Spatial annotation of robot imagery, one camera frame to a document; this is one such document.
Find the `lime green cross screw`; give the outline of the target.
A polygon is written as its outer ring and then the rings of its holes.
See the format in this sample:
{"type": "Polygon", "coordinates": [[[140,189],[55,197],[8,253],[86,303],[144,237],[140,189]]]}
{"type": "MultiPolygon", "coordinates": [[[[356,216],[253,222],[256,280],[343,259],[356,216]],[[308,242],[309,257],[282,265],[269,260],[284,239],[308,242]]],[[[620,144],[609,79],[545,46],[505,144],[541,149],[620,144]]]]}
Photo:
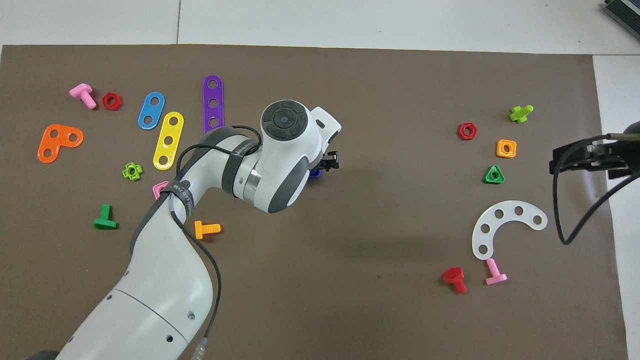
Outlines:
{"type": "Polygon", "coordinates": [[[528,115],[531,114],[533,110],[534,107],[532,105],[525,105],[524,107],[517,105],[510,110],[510,121],[522,124],[528,120],[528,115]]]}

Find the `black ribbed device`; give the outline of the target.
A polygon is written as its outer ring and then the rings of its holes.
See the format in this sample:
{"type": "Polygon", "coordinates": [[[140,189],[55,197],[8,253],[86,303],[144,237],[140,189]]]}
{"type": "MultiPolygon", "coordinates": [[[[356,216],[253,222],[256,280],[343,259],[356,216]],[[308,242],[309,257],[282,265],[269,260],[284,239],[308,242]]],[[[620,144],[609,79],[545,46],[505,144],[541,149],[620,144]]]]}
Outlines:
{"type": "Polygon", "coordinates": [[[604,12],[622,25],[640,32],[640,0],[604,0],[604,12]]]}

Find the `green plastic screw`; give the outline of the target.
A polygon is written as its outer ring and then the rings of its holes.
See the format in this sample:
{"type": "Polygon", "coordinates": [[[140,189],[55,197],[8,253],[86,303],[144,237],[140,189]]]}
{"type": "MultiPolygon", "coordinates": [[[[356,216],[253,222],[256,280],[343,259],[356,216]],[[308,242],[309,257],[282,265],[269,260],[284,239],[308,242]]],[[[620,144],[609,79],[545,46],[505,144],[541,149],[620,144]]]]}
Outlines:
{"type": "Polygon", "coordinates": [[[100,208],[100,215],[94,219],[93,227],[97,230],[115,230],[118,228],[118,223],[110,219],[111,205],[109,203],[103,203],[100,208]]]}

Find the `white curved five-hole plate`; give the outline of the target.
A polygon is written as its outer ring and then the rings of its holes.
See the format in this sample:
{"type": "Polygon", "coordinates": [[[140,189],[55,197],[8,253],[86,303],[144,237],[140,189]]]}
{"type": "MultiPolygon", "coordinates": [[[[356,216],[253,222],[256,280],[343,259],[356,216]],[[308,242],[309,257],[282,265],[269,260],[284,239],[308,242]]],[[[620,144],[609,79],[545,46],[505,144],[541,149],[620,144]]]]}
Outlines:
{"type": "Polygon", "coordinates": [[[535,231],[544,230],[548,224],[547,215],[532,203],[520,200],[506,200],[487,208],[476,221],[471,233],[471,250],[482,261],[494,254],[494,237],[498,229],[506,223],[522,223],[535,231]]]}

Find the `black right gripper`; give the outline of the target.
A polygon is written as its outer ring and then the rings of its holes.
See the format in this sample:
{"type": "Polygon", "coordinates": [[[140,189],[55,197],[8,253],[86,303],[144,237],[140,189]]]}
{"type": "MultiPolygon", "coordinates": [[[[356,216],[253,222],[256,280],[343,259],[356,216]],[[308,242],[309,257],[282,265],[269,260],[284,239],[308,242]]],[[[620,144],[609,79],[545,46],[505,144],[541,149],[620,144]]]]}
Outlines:
{"type": "Polygon", "coordinates": [[[608,143],[593,145],[592,141],[575,141],[553,150],[549,161],[549,174],[553,175],[562,157],[558,173],[567,171],[607,171],[614,180],[622,177],[640,177],[640,136],[608,136],[608,143]]]}

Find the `orange plastic screw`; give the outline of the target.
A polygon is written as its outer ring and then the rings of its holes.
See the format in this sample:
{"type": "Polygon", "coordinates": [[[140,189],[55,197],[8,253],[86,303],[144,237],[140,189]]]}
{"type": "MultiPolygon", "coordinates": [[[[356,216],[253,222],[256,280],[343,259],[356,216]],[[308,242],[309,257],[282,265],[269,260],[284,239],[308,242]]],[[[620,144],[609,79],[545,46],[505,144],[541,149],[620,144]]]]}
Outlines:
{"type": "Polygon", "coordinates": [[[194,221],[195,239],[203,240],[205,236],[218,234],[222,232],[222,226],[219,223],[203,223],[197,219],[194,221]]]}

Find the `green triangular plastic nut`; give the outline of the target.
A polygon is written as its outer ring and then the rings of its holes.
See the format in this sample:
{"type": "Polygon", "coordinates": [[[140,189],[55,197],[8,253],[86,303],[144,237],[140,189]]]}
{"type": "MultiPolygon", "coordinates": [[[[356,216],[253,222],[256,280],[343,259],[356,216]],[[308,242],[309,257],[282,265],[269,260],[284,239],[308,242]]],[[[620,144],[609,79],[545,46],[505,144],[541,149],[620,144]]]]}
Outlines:
{"type": "Polygon", "coordinates": [[[506,181],[505,175],[497,164],[491,165],[482,178],[483,183],[498,185],[506,181]]]}

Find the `red hexagonal plastic screw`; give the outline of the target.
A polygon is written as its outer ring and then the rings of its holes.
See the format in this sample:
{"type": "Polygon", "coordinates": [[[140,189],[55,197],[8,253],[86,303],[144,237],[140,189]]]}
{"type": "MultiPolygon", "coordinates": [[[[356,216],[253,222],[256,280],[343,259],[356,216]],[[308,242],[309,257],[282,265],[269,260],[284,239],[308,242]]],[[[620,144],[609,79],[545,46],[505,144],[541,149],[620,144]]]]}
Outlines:
{"type": "Polygon", "coordinates": [[[465,274],[461,267],[452,267],[443,273],[443,280],[446,284],[453,286],[458,294],[466,294],[467,286],[464,282],[465,274]]]}

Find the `pink plastic screw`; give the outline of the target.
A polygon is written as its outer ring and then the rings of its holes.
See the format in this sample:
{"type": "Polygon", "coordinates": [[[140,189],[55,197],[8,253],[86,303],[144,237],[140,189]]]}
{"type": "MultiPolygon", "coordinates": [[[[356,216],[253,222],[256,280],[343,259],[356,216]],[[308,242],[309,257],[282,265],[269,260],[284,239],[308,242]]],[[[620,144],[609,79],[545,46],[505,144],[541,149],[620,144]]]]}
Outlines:
{"type": "Polygon", "coordinates": [[[502,273],[496,264],[494,258],[486,260],[487,268],[489,269],[490,276],[485,279],[487,285],[494,285],[508,280],[506,274],[502,273]]]}
{"type": "Polygon", "coordinates": [[[98,104],[94,100],[92,92],[93,88],[86,83],[80,83],[68,91],[71,97],[81,100],[87,109],[95,110],[98,104]]]}

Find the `purple four-hole plate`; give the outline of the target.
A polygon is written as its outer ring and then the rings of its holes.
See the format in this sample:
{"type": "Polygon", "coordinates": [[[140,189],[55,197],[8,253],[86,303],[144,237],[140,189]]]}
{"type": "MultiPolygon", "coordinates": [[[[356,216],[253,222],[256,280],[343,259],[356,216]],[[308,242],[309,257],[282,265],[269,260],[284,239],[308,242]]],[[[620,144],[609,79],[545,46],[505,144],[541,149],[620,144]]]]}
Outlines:
{"type": "Polygon", "coordinates": [[[202,126],[203,133],[211,132],[225,125],[224,82],[221,77],[211,74],[202,82],[202,126]]]}

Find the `yellow three-hole plate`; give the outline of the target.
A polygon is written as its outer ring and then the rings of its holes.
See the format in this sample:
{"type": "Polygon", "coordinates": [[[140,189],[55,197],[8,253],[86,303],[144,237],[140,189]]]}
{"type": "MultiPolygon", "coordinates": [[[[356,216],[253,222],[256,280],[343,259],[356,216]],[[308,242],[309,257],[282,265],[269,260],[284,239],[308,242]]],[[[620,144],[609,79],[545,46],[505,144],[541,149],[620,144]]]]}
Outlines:
{"type": "Polygon", "coordinates": [[[178,155],[178,147],[185,125],[183,115],[178,111],[170,111],[162,119],[157,145],[152,163],[160,171],[169,170],[178,155]]]}

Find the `brown table mat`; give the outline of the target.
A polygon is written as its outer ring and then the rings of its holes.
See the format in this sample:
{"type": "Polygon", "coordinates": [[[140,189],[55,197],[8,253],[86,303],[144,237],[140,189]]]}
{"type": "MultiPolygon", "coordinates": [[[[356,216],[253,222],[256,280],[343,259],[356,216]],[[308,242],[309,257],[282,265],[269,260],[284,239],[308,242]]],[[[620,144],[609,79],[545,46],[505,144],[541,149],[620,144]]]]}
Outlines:
{"type": "Polygon", "coordinates": [[[211,360],[626,360],[610,210],[569,246],[553,221],[553,150],[601,134],[590,55],[221,45],[4,46],[0,59],[0,360],[60,350],[124,275],[130,241],[175,170],[153,166],[159,130],[137,124],[150,92],[198,142],[202,82],[224,84],[225,121],[259,127],[291,99],[342,125],[340,168],[282,212],[219,189],[187,222],[222,275],[211,360]],[[70,89],[93,88],[88,109],[70,89]],[[105,109],[108,92],[121,95],[105,109]],[[511,109],[532,105],[523,123],[511,109]],[[478,128],[461,140],[462,123],[478,128]],[[37,156],[50,125],[82,130],[57,159],[37,156]],[[514,158],[496,156],[515,141],[514,158]],[[142,166],[138,181],[122,175],[142,166]],[[502,184],[483,182],[498,165],[502,184]],[[473,228],[503,201],[546,228],[503,224],[487,285],[473,228]],[[118,228],[94,228],[103,204],[118,228]],[[461,267],[467,292],[443,274],[461,267]]]}

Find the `blue two-hole plate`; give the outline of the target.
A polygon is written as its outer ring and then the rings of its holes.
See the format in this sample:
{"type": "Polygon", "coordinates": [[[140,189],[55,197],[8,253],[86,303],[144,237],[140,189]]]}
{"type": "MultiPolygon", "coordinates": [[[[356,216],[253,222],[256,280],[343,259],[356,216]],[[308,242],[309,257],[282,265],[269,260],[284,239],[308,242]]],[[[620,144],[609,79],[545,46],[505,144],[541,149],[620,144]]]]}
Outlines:
{"type": "Polygon", "coordinates": [[[142,101],[137,124],[142,130],[153,130],[159,123],[165,107],[165,96],[157,91],[150,92],[142,101]]]}

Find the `orange angled three-hole plate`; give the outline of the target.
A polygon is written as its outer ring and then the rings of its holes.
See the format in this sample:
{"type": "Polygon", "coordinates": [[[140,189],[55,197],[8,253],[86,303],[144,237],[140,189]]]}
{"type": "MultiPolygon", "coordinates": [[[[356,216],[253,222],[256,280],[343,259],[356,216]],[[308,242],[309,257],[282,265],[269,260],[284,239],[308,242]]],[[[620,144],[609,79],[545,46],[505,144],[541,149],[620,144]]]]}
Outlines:
{"type": "Polygon", "coordinates": [[[51,124],[45,129],[39,143],[38,160],[50,164],[58,158],[61,148],[77,148],[83,141],[84,133],[79,128],[51,124]]]}

